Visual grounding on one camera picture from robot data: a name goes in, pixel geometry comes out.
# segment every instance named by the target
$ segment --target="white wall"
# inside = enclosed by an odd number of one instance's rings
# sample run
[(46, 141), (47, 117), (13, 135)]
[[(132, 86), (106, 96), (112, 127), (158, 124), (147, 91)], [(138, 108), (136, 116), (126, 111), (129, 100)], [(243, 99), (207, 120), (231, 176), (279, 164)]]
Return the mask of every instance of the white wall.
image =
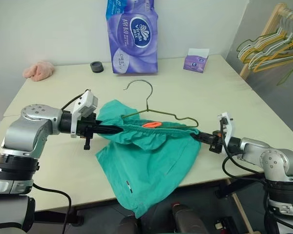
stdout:
[[(226, 59), (236, 72), (240, 73), (243, 67), (241, 61), (236, 57), (237, 46), (246, 39), (255, 39), (261, 34), (272, 10), (279, 2), (285, 2), (288, 8), (293, 9), (293, 0), (250, 1)], [(247, 82), (293, 131), (293, 73), (288, 81), (276, 86), (292, 68), (293, 63), (259, 73), (251, 73)]]
[[(38, 60), (55, 65), (110, 61), (107, 0), (0, 0), (0, 119)], [(158, 57), (189, 47), (227, 56), (248, 0), (155, 0)]]

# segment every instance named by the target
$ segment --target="wooden rack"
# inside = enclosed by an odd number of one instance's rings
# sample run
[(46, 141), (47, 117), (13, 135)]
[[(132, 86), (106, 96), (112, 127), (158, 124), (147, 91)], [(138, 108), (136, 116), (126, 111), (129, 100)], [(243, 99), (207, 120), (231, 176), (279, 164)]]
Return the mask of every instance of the wooden rack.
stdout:
[[(292, 11), (293, 10), (287, 8), (287, 5), (285, 3), (277, 4), (277, 6), (274, 8), (274, 10), (272, 12), (272, 15), (270, 16), (269, 20), (267, 21), (266, 26), (261, 33), (261, 36), (274, 32), (276, 30), (278, 24), (280, 23), (281, 17), (282, 16), (287, 17), (289, 15), (289, 13)], [(244, 67), (242, 68), (242, 70), (240, 72), (240, 77), (242, 77), (242, 79), (246, 80), (248, 78), (249, 74), (250, 74), (249, 65), (244, 64)]]

